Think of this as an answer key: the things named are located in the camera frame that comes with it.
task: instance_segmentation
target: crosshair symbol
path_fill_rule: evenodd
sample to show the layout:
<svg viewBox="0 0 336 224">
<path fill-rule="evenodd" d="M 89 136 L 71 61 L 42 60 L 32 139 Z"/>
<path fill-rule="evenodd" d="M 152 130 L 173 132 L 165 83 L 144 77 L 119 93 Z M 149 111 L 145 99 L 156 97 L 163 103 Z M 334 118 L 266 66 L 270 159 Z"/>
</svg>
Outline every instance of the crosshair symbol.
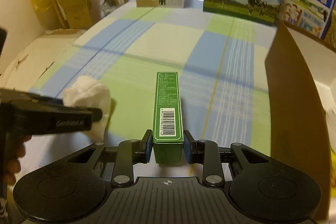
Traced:
<svg viewBox="0 0 336 224">
<path fill-rule="evenodd" d="M 165 181 L 162 182 L 162 183 L 164 183 L 164 184 L 166 184 L 166 185 L 168 186 L 168 185 L 170 185 L 170 184 L 172 184 L 172 183 L 174 183 L 174 182 L 172 182 L 171 180 L 167 179 L 167 180 L 165 180 Z"/>
</svg>

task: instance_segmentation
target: finger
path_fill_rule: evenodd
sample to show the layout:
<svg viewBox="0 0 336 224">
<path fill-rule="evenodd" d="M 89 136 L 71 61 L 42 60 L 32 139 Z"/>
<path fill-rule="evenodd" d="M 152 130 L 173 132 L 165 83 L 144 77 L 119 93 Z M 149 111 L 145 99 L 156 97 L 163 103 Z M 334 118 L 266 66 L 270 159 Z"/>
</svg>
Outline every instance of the finger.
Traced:
<svg viewBox="0 0 336 224">
<path fill-rule="evenodd" d="M 22 143 L 18 146 L 18 148 L 16 149 L 16 156 L 18 158 L 22 158 L 24 157 L 26 154 L 26 148 L 25 148 L 25 145 Z"/>
<path fill-rule="evenodd" d="M 31 138 L 32 138 L 31 135 L 23 135 L 23 136 L 22 136 L 22 141 L 23 141 L 23 142 L 27 142 L 27 141 L 29 141 Z"/>
<path fill-rule="evenodd" d="M 20 162 L 18 160 L 9 160 L 7 170 L 10 174 L 15 174 L 21 171 Z"/>
<path fill-rule="evenodd" d="M 3 182 L 7 185 L 14 185 L 16 182 L 15 176 L 13 174 L 5 174 Z"/>
</svg>

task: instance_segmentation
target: person's hand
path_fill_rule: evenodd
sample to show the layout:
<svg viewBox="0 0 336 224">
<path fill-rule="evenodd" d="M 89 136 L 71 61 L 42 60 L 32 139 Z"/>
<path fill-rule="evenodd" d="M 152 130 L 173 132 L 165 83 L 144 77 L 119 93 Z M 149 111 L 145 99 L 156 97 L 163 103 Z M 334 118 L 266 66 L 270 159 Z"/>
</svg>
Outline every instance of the person's hand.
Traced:
<svg viewBox="0 0 336 224">
<path fill-rule="evenodd" d="M 24 143 L 31 139 L 31 135 L 23 136 L 21 142 L 18 143 L 16 148 L 16 159 L 8 161 L 6 166 L 6 172 L 4 173 L 3 182 L 7 185 L 14 185 L 16 182 L 15 173 L 21 171 L 21 166 L 18 158 L 22 158 L 26 154 Z"/>
</svg>

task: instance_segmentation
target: cow picture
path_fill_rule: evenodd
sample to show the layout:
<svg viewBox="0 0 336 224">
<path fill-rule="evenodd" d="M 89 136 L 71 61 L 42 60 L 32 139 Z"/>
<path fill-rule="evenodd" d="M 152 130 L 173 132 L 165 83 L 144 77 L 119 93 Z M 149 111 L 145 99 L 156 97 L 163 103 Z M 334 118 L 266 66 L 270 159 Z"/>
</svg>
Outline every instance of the cow picture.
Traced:
<svg viewBox="0 0 336 224">
<path fill-rule="evenodd" d="M 247 6 L 249 8 L 249 14 L 252 14 L 253 10 L 258 10 L 259 15 L 263 16 L 265 14 L 265 8 L 267 7 L 267 2 L 264 0 L 247 0 Z"/>
</svg>

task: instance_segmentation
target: barcode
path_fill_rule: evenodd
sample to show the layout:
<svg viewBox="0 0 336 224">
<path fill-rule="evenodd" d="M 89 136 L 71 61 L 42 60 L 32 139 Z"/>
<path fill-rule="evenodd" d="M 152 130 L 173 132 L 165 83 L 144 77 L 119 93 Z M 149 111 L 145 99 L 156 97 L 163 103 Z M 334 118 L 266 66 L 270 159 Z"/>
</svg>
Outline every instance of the barcode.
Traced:
<svg viewBox="0 0 336 224">
<path fill-rule="evenodd" d="M 160 137 L 176 136 L 175 108 L 160 108 Z"/>
</svg>

